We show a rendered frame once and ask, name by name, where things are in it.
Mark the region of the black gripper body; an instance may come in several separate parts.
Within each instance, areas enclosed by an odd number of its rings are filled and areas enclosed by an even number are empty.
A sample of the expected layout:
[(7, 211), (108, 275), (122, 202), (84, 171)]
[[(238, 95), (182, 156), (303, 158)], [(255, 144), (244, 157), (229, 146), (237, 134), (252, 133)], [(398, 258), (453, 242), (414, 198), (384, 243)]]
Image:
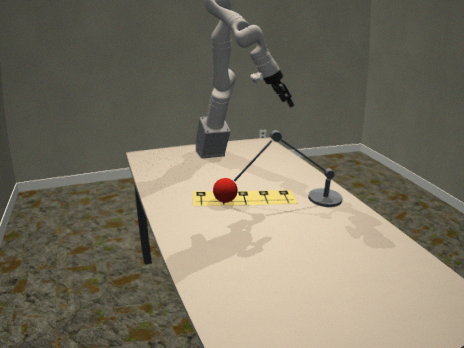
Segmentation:
[(282, 84), (281, 81), (280, 81), (282, 78), (283, 78), (283, 74), (282, 74), (281, 70), (279, 70), (274, 75), (263, 78), (263, 79), (264, 79), (266, 84), (273, 84), (274, 86), (278, 87), (279, 84)]

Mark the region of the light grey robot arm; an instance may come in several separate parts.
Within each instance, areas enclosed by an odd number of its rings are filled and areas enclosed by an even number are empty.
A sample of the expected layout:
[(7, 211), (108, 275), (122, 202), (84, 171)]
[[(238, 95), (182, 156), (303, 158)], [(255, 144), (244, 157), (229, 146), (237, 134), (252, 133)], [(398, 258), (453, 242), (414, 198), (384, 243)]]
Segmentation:
[(224, 126), (235, 84), (235, 74), (228, 69), (232, 51), (231, 30), (240, 47), (246, 48), (257, 42), (250, 56), (260, 73), (250, 75), (253, 82), (258, 83), (280, 69), (266, 47), (262, 30), (257, 25), (249, 26), (241, 15), (231, 11), (231, 0), (204, 0), (204, 4), (209, 13), (220, 19), (211, 36), (214, 89), (206, 120), (207, 127), (219, 130)]

